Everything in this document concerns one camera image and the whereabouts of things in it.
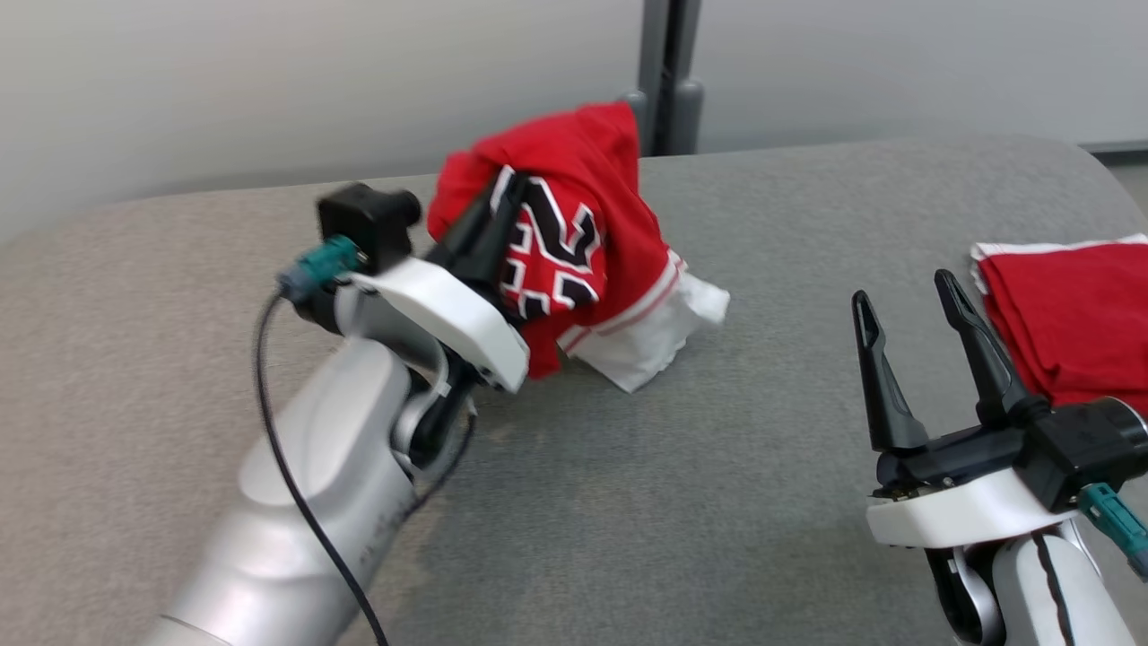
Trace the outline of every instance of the gray table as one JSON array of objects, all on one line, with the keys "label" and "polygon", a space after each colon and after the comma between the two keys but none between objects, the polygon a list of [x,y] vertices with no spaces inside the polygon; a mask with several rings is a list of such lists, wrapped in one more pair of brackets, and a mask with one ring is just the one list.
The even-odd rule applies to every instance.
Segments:
[{"label": "gray table", "polygon": [[[642,179],[669,242],[732,293],[726,327],[634,396],[576,365],[483,395],[467,460],[372,590],[393,643],[952,644],[923,555],[864,524],[850,294],[869,290],[939,435],[975,396],[932,270],[964,275],[975,240],[1115,236],[1141,213],[1088,155],[1027,138],[647,159]],[[372,184],[428,200],[434,178]],[[132,202],[0,248],[6,641],[131,644],[192,568],[259,433],[256,309],[325,189]],[[277,399],[335,343],[282,316]],[[1148,592],[1093,544],[1148,643]],[[357,621],[344,644],[369,643]]]}]

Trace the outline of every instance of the cloth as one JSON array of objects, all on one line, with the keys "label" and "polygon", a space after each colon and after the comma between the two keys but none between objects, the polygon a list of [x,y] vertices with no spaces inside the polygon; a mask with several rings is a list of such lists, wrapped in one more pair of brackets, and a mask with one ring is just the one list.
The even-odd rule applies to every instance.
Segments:
[{"label": "cloth", "polygon": [[1055,406],[1111,396],[1148,414],[1148,235],[977,243],[974,280],[1030,390]]},{"label": "cloth", "polygon": [[729,294],[692,275],[638,195],[637,124],[625,102],[542,117],[450,155],[427,209],[436,240],[498,174],[494,207],[529,174],[502,290],[526,320],[530,378],[561,366],[557,349],[627,392],[665,369]]}]

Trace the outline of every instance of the black cable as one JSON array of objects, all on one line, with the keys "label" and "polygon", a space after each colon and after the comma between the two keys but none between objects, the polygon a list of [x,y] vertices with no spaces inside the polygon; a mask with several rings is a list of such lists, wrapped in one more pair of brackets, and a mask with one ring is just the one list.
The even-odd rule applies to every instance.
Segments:
[{"label": "black cable", "polygon": [[463,454],[466,453],[466,447],[471,446],[471,437],[474,435],[474,427],[478,426],[478,420],[479,417],[473,413],[466,417],[466,435],[463,436],[463,444],[459,445],[458,451],[455,452],[455,457],[451,458],[450,465],[447,465],[447,470],[442,473],[442,476],[440,476],[433,485],[430,485],[430,489],[428,489],[426,493],[414,501],[414,505],[411,505],[405,512],[403,512],[403,516],[398,521],[400,523],[405,523],[408,519],[421,509],[422,506],[430,500],[430,497],[439,493],[442,485],[447,484],[450,476],[455,474],[455,469],[458,467],[458,464],[463,461]]},{"label": "black cable", "polygon": [[[358,584],[355,578],[354,573],[347,567],[347,562],[343,558],[339,555],[339,551],[327,538],[327,534],[323,531],[323,527],[319,526],[318,519],[311,512],[311,506],[307,504],[303,495],[298,491],[298,485],[295,484],[295,478],[290,475],[290,469],[287,467],[287,459],[284,457],[282,446],[279,444],[279,434],[276,433],[274,415],[271,412],[271,398],[267,396],[267,383],[266,376],[264,375],[264,350],[267,341],[267,326],[271,322],[271,314],[274,312],[276,306],[284,298],[284,289],[277,289],[274,294],[267,298],[266,303],[263,305],[263,311],[259,313],[259,322],[255,332],[255,395],[259,400],[259,414],[263,418],[263,429],[267,434],[267,443],[271,444],[271,453],[276,458],[276,465],[279,467],[279,474],[282,475],[284,484],[287,485],[287,491],[290,492],[292,499],[295,501],[295,507],[298,508],[298,513],[302,514],[303,520],[307,521],[308,527],[315,532],[315,538],[319,540],[323,545],[323,550],[331,558],[331,562],[335,565],[335,569],[343,577],[347,583],[347,587],[350,589],[351,594],[355,596],[355,601],[358,602],[359,609],[363,610],[363,616],[366,617],[366,622],[371,624],[371,632],[374,633],[374,640],[379,646],[388,646],[387,636],[382,632],[382,624],[379,623],[379,616],[374,614],[374,609],[371,607],[371,601],[366,598],[366,593],[363,592],[363,586]],[[451,459],[450,465],[447,466],[447,470],[443,472],[442,476],[434,482],[433,485],[419,497],[413,505],[403,512],[403,515],[398,520],[398,524],[402,526],[408,519],[414,515],[416,512],[421,509],[430,497],[447,484],[447,481],[453,475],[455,469],[458,464],[463,461],[463,454],[466,453],[466,449],[471,445],[471,438],[474,436],[474,429],[478,426],[478,415],[473,413],[467,415],[466,435],[463,436],[463,444],[458,447],[455,457]]]},{"label": "black cable", "polygon": [[379,623],[379,617],[374,614],[374,609],[371,608],[371,601],[366,598],[366,593],[363,592],[363,586],[355,579],[355,574],[347,567],[347,562],[339,555],[339,551],[332,545],[331,539],[327,538],[326,532],[319,526],[319,521],[311,513],[311,507],[303,499],[303,495],[300,493],[298,487],[295,484],[295,478],[290,475],[290,469],[287,468],[282,446],[279,445],[279,434],[276,433],[274,418],[271,413],[271,402],[267,397],[267,384],[263,374],[263,351],[267,341],[267,325],[271,321],[271,313],[274,312],[276,305],[279,304],[281,297],[282,289],[278,289],[263,305],[263,313],[259,314],[259,325],[255,333],[255,395],[259,399],[259,414],[263,417],[263,428],[267,433],[271,453],[276,457],[276,465],[279,466],[279,473],[282,474],[284,484],[287,485],[287,491],[290,492],[292,499],[295,500],[298,513],[303,515],[303,520],[307,521],[311,531],[315,532],[315,538],[319,539],[319,544],[323,545],[323,550],[326,551],[327,557],[331,557],[335,569],[339,570],[343,581],[347,582],[347,587],[350,589],[351,594],[355,596],[355,600],[358,601],[359,608],[363,610],[363,616],[366,617],[366,623],[371,624],[371,632],[374,633],[375,643],[379,646],[388,646],[387,636],[382,633],[382,624]]},{"label": "black cable", "polygon": [[1040,567],[1045,569],[1045,576],[1048,577],[1048,592],[1053,596],[1053,602],[1056,605],[1056,622],[1060,624],[1064,646],[1075,646],[1076,638],[1072,637],[1072,624],[1069,622],[1069,607],[1064,601],[1064,591],[1061,590],[1061,579],[1056,576],[1056,568],[1053,566],[1053,557],[1048,552],[1045,535],[1032,532],[1032,542],[1037,544],[1037,559],[1040,560]]}]

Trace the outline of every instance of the gray fabric surface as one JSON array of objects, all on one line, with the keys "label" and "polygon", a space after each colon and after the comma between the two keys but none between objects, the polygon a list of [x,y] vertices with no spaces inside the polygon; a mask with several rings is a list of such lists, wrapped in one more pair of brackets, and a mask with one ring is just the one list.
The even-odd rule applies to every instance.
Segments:
[{"label": "gray fabric surface", "polygon": [[[975,397],[932,270],[964,275],[975,240],[1142,231],[1140,212],[1085,153],[1026,138],[646,159],[642,179],[667,240],[732,293],[726,327],[634,396],[581,366],[484,394],[470,456],[371,591],[391,641],[952,644],[923,555],[864,524],[850,294],[869,289],[940,435]],[[434,178],[373,184],[426,201]],[[256,310],[325,189],[132,202],[0,249],[5,643],[131,644],[194,566],[259,433]],[[277,400],[335,343],[281,314]],[[1094,545],[1148,643],[1148,593]],[[371,643],[365,622],[342,643]]]}]

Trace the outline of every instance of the teal connector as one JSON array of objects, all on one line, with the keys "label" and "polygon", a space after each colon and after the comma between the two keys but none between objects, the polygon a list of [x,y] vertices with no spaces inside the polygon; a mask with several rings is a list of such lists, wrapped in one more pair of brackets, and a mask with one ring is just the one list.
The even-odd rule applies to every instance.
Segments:
[{"label": "teal connector", "polygon": [[1140,581],[1148,583],[1148,528],[1112,488],[1104,483],[1086,487],[1080,491],[1077,507],[1128,558],[1128,566]]},{"label": "teal connector", "polygon": [[284,296],[295,304],[305,301],[340,274],[363,265],[364,257],[346,235],[332,235],[321,244],[301,255],[290,267],[277,277]]}]

